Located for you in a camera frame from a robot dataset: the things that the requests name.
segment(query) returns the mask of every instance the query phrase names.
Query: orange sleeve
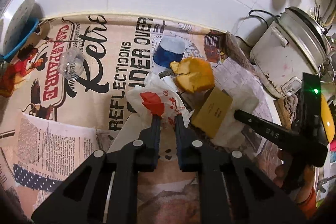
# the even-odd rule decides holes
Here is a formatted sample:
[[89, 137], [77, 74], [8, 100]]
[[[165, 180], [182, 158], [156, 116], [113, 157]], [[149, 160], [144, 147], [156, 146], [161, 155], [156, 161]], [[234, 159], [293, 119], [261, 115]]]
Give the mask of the orange sleeve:
[[316, 212], [316, 193], [314, 188], [311, 189], [310, 195], [306, 201], [298, 204], [299, 208], [303, 211], [306, 218], [310, 218]]

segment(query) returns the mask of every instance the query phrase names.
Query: silver screw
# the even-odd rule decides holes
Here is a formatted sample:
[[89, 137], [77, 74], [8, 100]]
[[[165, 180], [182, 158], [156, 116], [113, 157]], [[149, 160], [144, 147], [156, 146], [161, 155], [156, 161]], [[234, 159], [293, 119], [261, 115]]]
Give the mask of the silver screw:
[[100, 158], [104, 155], [104, 151], [103, 150], [96, 150], [95, 152], [93, 152], [93, 155], [96, 157], [96, 158]]
[[232, 151], [232, 155], [235, 157], [235, 158], [240, 158], [243, 154], [238, 151], [238, 150], [235, 150], [235, 151]]
[[199, 140], [195, 140], [193, 141], [193, 146], [194, 147], [201, 147], [203, 145], [203, 143]]
[[143, 141], [142, 140], [135, 140], [135, 141], [133, 141], [133, 145], [134, 146], [142, 146], [143, 145]]

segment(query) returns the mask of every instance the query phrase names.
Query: white colander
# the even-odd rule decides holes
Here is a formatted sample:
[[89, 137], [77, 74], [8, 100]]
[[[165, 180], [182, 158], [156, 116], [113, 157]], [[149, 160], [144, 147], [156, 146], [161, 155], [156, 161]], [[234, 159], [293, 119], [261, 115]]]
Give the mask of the white colander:
[[18, 43], [35, 0], [10, 0], [0, 18], [0, 54], [7, 55]]

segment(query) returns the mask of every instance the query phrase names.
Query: printed woman illustration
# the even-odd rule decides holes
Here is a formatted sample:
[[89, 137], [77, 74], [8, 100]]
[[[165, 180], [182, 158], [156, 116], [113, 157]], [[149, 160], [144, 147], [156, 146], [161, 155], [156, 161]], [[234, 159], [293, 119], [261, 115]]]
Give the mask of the printed woman illustration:
[[48, 60], [47, 53], [38, 56], [38, 51], [38, 48], [29, 44], [18, 52], [18, 61], [8, 66], [0, 80], [0, 95], [10, 97], [14, 90], [18, 89], [29, 78], [29, 74], [33, 70], [41, 71], [44, 69]]

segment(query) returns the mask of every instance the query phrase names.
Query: eagle illustration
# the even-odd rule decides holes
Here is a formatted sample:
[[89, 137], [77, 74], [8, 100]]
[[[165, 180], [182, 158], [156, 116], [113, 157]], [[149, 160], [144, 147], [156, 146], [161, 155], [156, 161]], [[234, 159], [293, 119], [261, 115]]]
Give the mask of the eagle illustration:
[[41, 87], [39, 81], [38, 79], [35, 79], [33, 81], [33, 84], [31, 85], [31, 103], [27, 105], [25, 110], [23, 110], [22, 112], [25, 112], [28, 107], [31, 107], [29, 115], [49, 120], [51, 114], [53, 113], [53, 106], [49, 105], [48, 107], [43, 107], [41, 105], [40, 90]]

